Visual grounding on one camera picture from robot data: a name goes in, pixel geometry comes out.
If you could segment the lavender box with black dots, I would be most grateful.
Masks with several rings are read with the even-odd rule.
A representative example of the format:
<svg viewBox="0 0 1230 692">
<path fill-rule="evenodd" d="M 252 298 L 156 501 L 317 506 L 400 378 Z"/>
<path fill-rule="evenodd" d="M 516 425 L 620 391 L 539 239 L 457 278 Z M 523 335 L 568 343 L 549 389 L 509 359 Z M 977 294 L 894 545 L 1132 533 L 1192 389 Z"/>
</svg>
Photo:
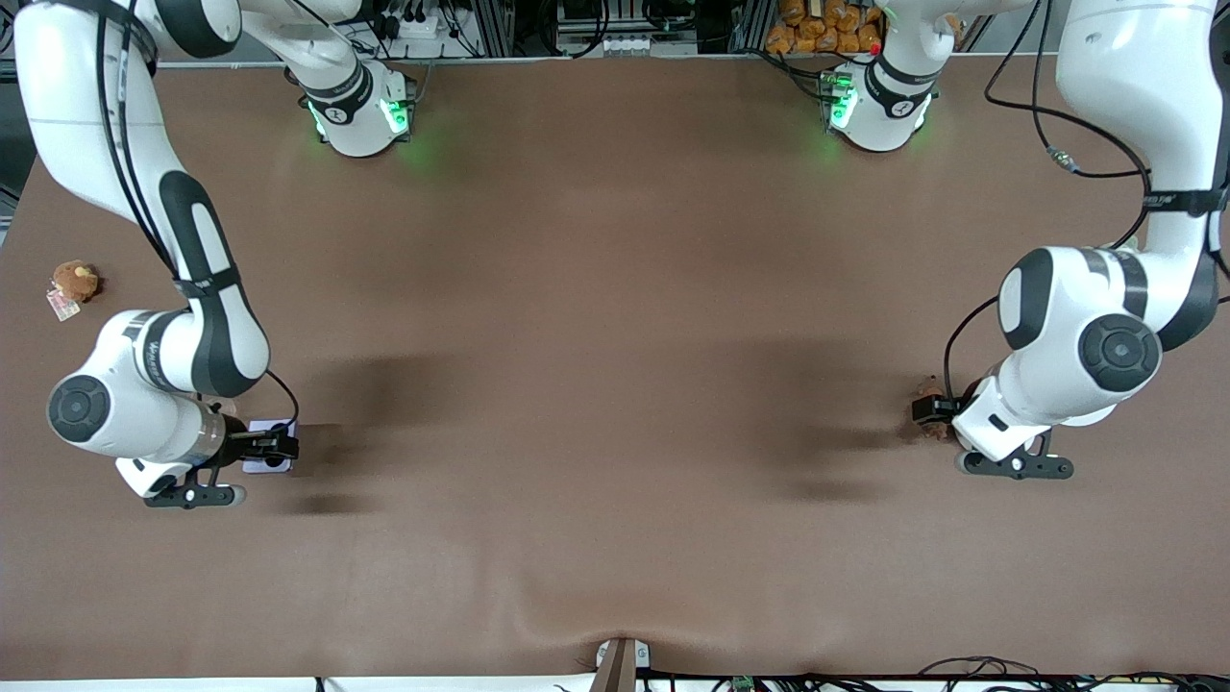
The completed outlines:
<svg viewBox="0 0 1230 692">
<path fill-rule="evenodd" d="M 269 431 L 278 425 L 285 425 L 288 433 L 292 436 L 298 434 L 298 424 L 290 424 L 289 419 L 260 419 L 248 422 L 248 429 L 251 431 Z M 285 474 L 289 473 L 294 467 L 293 458 L 244 458 L 242 470 L 244 473 L 250 476 L 260 474 Z"/>
</svg>

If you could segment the small brown lion statue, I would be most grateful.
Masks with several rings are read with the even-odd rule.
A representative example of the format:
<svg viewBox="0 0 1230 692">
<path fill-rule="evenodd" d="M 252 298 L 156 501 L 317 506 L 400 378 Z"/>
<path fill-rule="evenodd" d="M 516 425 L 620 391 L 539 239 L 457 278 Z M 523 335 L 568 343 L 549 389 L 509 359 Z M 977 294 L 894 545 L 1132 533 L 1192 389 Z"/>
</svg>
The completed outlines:
<svg viewBox="0 0 1230 692">
<path fill-rule="evenodd" d="M 918 386 L 918 391 L 915 391 L 915 397 L 918 398 L 950 397 L 950 395 L 947 395 L 947 391 L 943 390 L 943 386 L 938 382 L 938 379 L 936 379 L 935 376 L 930 376 Z M 950 440 L 950 431 L 935 431 L 932 429 L 932 425 L 927 425 L 925 428 L 918 427 L 918 429 L 920 433 L 922 433 L 922 436 L 936 439 L 936 441 L 943 442 Z"/>
</svg>

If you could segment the brown plush toy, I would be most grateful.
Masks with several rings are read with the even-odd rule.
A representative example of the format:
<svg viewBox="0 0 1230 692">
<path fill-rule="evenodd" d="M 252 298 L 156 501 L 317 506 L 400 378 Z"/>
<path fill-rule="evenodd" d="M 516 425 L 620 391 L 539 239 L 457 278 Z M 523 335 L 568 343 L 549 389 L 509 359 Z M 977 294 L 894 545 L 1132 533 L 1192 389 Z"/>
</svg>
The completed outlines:
<svg viewBox="0 0 1230 692">
<path fill-rule="evenodd" d="M 76 304 L 87 304 L 102 288 L 102 279 L 95 267 L 84 261 L 66 261 L 58 264 L 52 281 L 62 297 Z"/>
</svg>

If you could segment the pile of orange plush toys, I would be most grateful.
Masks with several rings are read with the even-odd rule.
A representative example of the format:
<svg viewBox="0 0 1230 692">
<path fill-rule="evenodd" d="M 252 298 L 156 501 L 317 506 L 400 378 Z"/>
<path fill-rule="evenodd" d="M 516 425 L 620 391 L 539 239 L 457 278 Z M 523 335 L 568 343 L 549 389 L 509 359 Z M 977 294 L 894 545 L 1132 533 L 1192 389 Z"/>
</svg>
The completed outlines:
<svg viewBox="0 0 1230 692">
<path fill-rule="evenodd" d="M 770 54 L 879 54 L 887 14 L 873 0 L 775 0 Z"/>
</svg>

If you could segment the white power strip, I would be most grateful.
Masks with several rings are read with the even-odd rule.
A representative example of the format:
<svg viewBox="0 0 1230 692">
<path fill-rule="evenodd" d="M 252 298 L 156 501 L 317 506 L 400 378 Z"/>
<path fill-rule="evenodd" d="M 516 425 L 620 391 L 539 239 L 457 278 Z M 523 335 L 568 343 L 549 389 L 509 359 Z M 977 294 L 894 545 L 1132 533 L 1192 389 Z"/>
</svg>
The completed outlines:
<svg viewBox="0 0 1230 692">
<path fill-rule="evenodd" d="M 370 27 L 383 42 L 435 41 L 450 27 L 439 0 L 365 0 Z"/>
</svg>

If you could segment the wooden post with white bracket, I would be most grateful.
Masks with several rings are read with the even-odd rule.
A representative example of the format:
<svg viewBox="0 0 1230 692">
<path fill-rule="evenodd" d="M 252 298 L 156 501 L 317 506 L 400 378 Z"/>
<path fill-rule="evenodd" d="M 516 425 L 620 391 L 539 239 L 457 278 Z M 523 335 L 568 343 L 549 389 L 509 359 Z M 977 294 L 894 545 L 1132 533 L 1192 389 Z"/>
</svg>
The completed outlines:
<svg viewBox="0 0 1230 692">
<path fill-rule="evenodd" d="M 588 692 L 640 692 L 638 675 L 651 669 L 651 647 L 633 638 L 611 638 L 598 648 L 598 669 Z"/>
</svg>

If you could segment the aluminium table edge rail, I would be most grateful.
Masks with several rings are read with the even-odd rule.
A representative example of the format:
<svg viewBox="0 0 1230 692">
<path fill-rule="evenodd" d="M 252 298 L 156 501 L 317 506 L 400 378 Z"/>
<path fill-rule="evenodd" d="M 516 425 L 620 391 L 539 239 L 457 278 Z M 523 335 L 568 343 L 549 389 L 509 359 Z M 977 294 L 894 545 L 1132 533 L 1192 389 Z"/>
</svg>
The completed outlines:
<svg viewBox="0 0 1230 692">
<path fill-rule="evenodd" d="M 632 61 L 632 59 L 659 59 L 661 61 L 690 61 L 690 59 L 699 59 L 699 61 L 739 61 L 739 59 L 755 59 L 755 54 L 752 53 L 736 53 L 736 54 L 691 54 L 691 57 L 684 57 L 684 54 L 654 54 L 647 52 L 640 53 L 613 53 L 603 54 L 601 57 L 585 57 L 581 58 L 579 61 L 598 61 L 599 59 L 615 59 L 615 61 Z M 513 64 L 540 64 L 540 61 L 574 61 L 574 59 L 567 57 L 514 57 L 514 58 L 383 58 L 381 61 L 390 61 L 390 64 L 396 65 L 435 65 L 435 66 L 478 66 L 478 65 L 513 65 Z M 223 61 L 160 61 L 159 70 L 170 69 L 221 69 L 221 70 L 237 70 L 237 69 L 263 69 L 263 68 L 283 68 L 284 64 L 280 59 L 272 59 L 272 61 L 235 61 L 234 59 L 224 59 Z"/>
</svg>

